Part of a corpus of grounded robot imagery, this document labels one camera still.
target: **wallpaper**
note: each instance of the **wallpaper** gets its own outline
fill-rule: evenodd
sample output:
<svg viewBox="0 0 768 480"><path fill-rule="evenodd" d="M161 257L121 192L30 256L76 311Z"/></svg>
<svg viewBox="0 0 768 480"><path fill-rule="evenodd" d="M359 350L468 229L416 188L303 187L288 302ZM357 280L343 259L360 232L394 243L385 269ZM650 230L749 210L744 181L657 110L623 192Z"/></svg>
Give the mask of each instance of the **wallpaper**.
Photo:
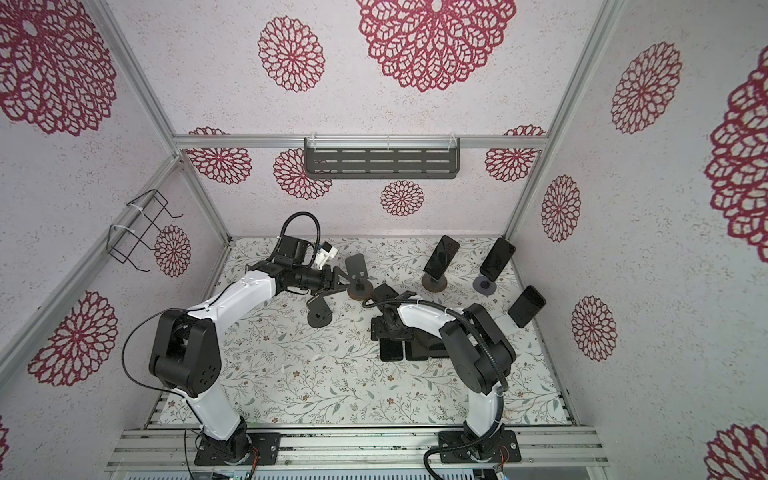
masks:
<svg viewBox="0 0 768 480"><path fill-rule="evenodd" d="M570 417L547 367L533 326L518 329L505 309L518 298L507 266L498 289L483 296L472 288L495 238L462 238L445 274L448 287L430 293L421 286L424 265L437 237L330 238L339 249L332 265L362 253L375 286L387 282L446 306L482 304L508 336L518 358L505 393L508 425L570 425ZM267 257L275 238L238 240L219 289L238 280L245 266ZM251 310L227 330L220 380L230 404L251 424L457 424L467 412L467 387L450 359L382 362L371 340L376 309L363 309L346 292L327 297L333 320L321 329L306 322L307 297L281 293L266 307ZM187 404L170 395L160 423L194 423Z"/></svg>
<svg viewBox="0 0 768 480"><path fill-rule="evenodd" d="M548 128L600 0L109 2L177 133Z"/></svg>
<svg viewBox="0 0 768 480"><path fill-rule="evenodd" d="M161 192L168 210L181 217L162 213L157 219L161 229L151 227L146 236L156 250L140 246L131 254L148 271L110 259L5 388L0 397L0 478L54 473L96 478L121 432L146 421L157 395L123 374L123 343L149 315L198 302L221 248L180 171L172 173ZM147 222L134 226L141 231ZM184 232L186 241L168 241L166 230L176 236ZM134 241L123 240L119 247L127 251ZM136 379L159 386L147 371L156 325L150 321L131 337L125 359Z"/></svg>
<svg viewBox="0 0 768 480"><path fill-rule="evenodd" d="M329 235L499 235L517 203L532 149L462 149L454 180L312 180L302 149L211 148L190 160L235 236L277 235L308 210ZM297 219L295 233L313 233Z"/></svg>
<svg viewBox="0 0 768 480"><path fill-rule="evenodd" d="M0 348L167 158L77 2L0 7Z"/></svg>
<svg viewBox="0 0 768 480"><path fill-rule="evenodd" d="M512 239L617 478L768 475L765 25L630 2Z"/></svg>

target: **aluminum frame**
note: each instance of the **aluminum frame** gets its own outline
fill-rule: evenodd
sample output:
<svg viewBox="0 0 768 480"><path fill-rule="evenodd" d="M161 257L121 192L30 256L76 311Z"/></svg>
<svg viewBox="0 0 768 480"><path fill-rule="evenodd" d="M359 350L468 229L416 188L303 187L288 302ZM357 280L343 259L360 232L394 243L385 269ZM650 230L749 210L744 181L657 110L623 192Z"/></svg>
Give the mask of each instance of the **aluminum frame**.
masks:
<svg viewBox="0 0 768 480"><path fill-rule="evenodd" d="M137 195L160 188L178 167L180 167L180 163L177 158L169 157L166 159L160 169L137 192ZM144 208L150 201L151 196L147 195L139 200L138 205ZM141 212L137 208L126 206L110 225L129 225L140 215ZM10 383L14 374L31 360L40 345L53 333L61 319L67 316L72 305L82 296L85 288L111 259L104 248L108 233L109 226L2 350L0 353L0 391ZM114 231L112 233L114 244L120 242L123 235L125 235L125 230Z"/></svg>
<svg viewBox="0 0 768 480"><path fill-rule="evenodd" d="M157 136L163 142L163 146L169 154L175 157L180 156L181 152L174 142L173 126L168 120L147 77L144 76L141 66L106 0L83 0L83 6L91 16L91 20L96 25L104 42L109 47L114 63L118 65L125 75L129 87L136 95L141 107L147 113L154 130L157 132ZM192 167L189 159L185 158L184 155L181 156L182 161L189 167L189 169L185 169L184 173L189 180L195 201L200 205L211 225L213 225L214 230L216 230L217 235L221 237L221 240L224 243L229 243L230 233L221 215L219 215L214 203L208 197L200 178L191 170L194 167Z"/></svg>
<svg viewBox="0 0 768 480"><path fill-rule="evenodd" d="M383 149L423 148L534 148L547 146L548 137L507 135L174 135L177 148L304 148L304 139L312 148Z"/></svg>
<svg viewBox="0 0 768 480"><path fill-rule="evenodd" d="M592 26L587 43L584 45L584 50L581 52L581 56L576 64L576 69L571 76L571 80L568 82L568 87L565 90L560 106L558 106L557 114L555 114L552 125L549 127L548 138L550 141L533 163L531 173L525 180L520 200L515 205L515 210L512 212L512 216L507 223L504 235L507 240L511 241L520 228L522 219L530 207L533 197L538 189L542 187L540 183L547 170L550 158L562 143L565 131L576 114L576 109L584 97L589 80L597 70L598 63L621 15L621 9L624 7L624 4L625 0L604 0L600 8L598 18Z"/></svg>
<svg viewBox="0 0 768 480"><path fill-rule="evenodd" d="M509 468L607 467L609 462L597 432L592 427L516 427L522 462ZM281 429L248 429L248 432L279 432L283 435L277 463L259 470L305 470L308 468L398 468L423 469L424 452L438 444L439 432L461 431L461 426L373 428L307 428L295 425ZM187 433L187 457L195 455L194 434ZM184 430L126 430L107 463L106 470L177 471L186 468ZM440 455L431 457L434 468L492 468L495 464L443 465ZM210 467L190 465L193 471ZM250 470L250 467L222 467L221 470Z"/></svg>

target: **black smartphone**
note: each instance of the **black smartphone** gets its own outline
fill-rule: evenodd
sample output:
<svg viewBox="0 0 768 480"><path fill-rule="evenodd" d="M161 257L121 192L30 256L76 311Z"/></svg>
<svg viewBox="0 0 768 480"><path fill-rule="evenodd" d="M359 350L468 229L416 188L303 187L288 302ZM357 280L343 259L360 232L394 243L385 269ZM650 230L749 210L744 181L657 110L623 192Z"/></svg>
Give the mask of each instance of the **black smartphone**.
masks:
<svg viewBox="0 0 768 480"><path fill-rule="evenodd" d="M480 266L480 274L495 282L515 253L515 246L503 238L496 239L493 248Z"/></svg>
<svg viewBox="0 0 768 480"><path fill-rule="evenodd" d="M532 285L528 285L515 303L509 307L507 314L519 328L525 328L546 304L547 300Z"/></svg>
<svg viewBox="0 0 768 480"><path fill-rule="evenodd" d="M424 271L434 279L440 278L448 269L448 265L451 264L451 260L453 260L453 256L456 255L460 246L456 240L453 240L448 235L443 235L437 247L435 247L435 251L432 252L429 261L427 261Z"/></svg>

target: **red floral medallion pattern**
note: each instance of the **red floral medallion pattern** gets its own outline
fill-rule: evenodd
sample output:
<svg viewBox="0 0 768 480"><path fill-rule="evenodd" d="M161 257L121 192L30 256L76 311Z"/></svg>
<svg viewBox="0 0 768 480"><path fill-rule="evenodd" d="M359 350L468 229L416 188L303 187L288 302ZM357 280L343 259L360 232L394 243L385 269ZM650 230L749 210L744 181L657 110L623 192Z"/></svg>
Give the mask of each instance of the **red floral medallion pattern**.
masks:
<svg viewBox="0 0 768 480"><path fill-rule="evenodd" d="M707 442L707 480L768 478L768 432L760 425L731 425Z"/></svg>
<svg viewBox="0 0 768 480"><path fill-rule="evenodd" d="M616 85L611 108L616 128L633 134L653 124L672 101L682 67L674 44L662 41L639 54Z"/></svg>
<svg viewBox="0 0 768 480"><path fill-rule="evenodd" d="M0 416L0 472L2 472L2 462L5 460L5 453L8 451L8 429L2 424L2 417Z"/></svg>
<svg viewBox="0 0 768 480"><path fill-rule="evenodd" d="M573 178L561 175L555 178L541 202L541 225L553 242L567 239L573 232L581 214L581 197Z"/></svg>
<svg viewBox="0 0 768 480"><path fill-rule="evenodd" d="M605 360L616 348L616 322L608 305L599 298L579 300L571 317L571 331L578 348L589 358Z"/></svg>
<svg viewBox="0 0 768 480"><path fill-rule="evenodd" d="M218 128L200 127L190 135L228 135ZM250 175L250 157L245 148L190 148L187 156L197 171L220 184L238 184Z"/></svg>
<svg viewBox="0 0 768 480"><path fill-rule="evenodd" d="M513 0L357 0L360 33L382 73L402 87L445 90L466 81L504 41Z"/></svg>
<svg viewBox="0 0 768 480"><path fill-rule="evenodd" d="M710 135L714 159L710 205L728 219L728 235L746 240L768 263L768 47L757 68L728 97L723 123Z"/></svg>
<svg viewBox="0 0 768 480"><path fill-rule="evenodd" d="M546 134L541 127L520 125L507 130L504 135L534 135ZM485 154L485 169L496 180L504 182L520 180L528 176L531 165L536 160L538 151L533 148L492 148Z"/></svg>
<svg viewBox="0 0 768 480"><path fill-rule="evenodd" d="M388 214L407 217L424 204L424 190L413 182L398 180L384 187L381 203Z"/></svg>
<svg viewBox="0 0 768 480"><path fill-rule="evenodd" d="M166 275L180 276L190 266L191 257L190 239L181 228L168 225L157 235L154 259Z"/></svg>
<svg viewBox="0 0 768 480"><path fill-rule="evenodd" d="M307 177L304 150L300 148L280 152L272 168L280 188L296 198L310 200L322 197L333 185L332 180L313 180Z"/></svg>
<svg viewBox="0 0 768 480"><path fill-rule="evenodd" d="M117 98L109 51L75 0L4 0L0 104L14 121L78 136L111 115Z"/></svg>
<svg viewBox="0 0 768 480"><path fill-rule="evenodd" d="M112 305L99 292L85 292L27 371L40 383L73 386L107 361L117 336L118 319Z"/></svg>
<svg viewBox="0 0 768 480"><path fill-rule="evenodd" d="M317 37L295 18L274 18L266 24L259 38L259 58L270 78L288 91L314 87L326 68Z"/></svg>

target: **enclosure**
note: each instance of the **enclosure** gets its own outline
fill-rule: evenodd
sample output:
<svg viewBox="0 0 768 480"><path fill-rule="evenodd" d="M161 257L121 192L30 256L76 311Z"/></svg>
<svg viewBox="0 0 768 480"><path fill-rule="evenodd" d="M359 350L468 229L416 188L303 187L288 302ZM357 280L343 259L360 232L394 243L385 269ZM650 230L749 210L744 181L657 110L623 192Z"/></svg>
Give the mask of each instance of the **enclosure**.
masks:
<svg viewBox="0 0 768 480"><path fill-rule="evenodd" d="M482 305L514 349L521 461L433 457L443 478L768 475L764 2L11 0L0 23L0 478L216 478L194 403L124 370L166 390L142 321L239 286L299 211L328 265ZM338 289L314 328L294 293L219 332L227 403L282 435L260 478L428 478L474 408L455 360L383 361L383 310Z"/></svg>

